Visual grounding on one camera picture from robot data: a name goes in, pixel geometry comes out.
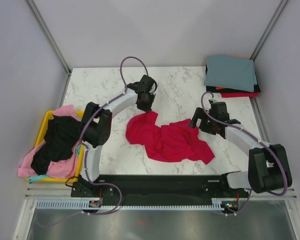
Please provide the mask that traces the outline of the crimson red t-shirt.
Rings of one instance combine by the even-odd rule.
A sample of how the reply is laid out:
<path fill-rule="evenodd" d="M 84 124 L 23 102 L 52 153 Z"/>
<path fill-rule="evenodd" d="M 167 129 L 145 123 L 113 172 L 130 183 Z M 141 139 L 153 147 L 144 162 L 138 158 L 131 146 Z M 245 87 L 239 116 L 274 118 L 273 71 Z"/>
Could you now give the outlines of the crimson red t-shirt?
<path fill-rule="evenodd" d="M 144 146 L 148 158 L 165 163 L 188 159 L 206 165 L 215 158 L 209 145 L 199 139 L 199 128 L 189 126 L 189 118 L 157 126 L 157 117 L 154 111 L 142 113 L 133 117 L 126 127 L 127 141 Z"/>

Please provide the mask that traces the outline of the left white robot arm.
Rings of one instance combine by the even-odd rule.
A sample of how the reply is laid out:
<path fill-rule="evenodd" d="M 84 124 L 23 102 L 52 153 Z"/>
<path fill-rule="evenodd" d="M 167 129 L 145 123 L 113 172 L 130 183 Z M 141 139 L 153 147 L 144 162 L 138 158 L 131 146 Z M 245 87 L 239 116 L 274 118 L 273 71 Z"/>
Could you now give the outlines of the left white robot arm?
<path fill-rule="evenodd" d="M 79 141 L 85 147 L 82 168 L 77 181 L 73 184 L 71 197 L 95 197 L 100 191 L 100 160 L 103 145 L 111 134 L 112 120 L 130 106 L 136 105 L 144 112 L 152 110 L 157 82 L 148 75 L 140 81 L 124 86 L 121 93 L 99 105 L 90 102 L 86 105 L 81 119 Z"/>

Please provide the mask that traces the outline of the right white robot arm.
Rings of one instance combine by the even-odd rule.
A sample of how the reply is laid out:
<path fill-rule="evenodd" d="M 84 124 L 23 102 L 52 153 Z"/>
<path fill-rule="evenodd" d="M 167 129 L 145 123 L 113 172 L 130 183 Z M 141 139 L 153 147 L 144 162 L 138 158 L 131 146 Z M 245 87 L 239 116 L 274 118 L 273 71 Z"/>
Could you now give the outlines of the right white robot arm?
<path fill-rule="evenodd" d="M 257 138 L 240 121 L 231 119 L 225 102 L 212 101 L 210 110 L 196 108 L 189 126 L 210 135 L 220 135 L 248 157 L 247 171 L 222 175 L 225 181 L 219 184 L 219 191 L 223 196 L 230 197 L 237 189 L 283 196 L 292 185 L 286 149 L 281 144 Z"/>

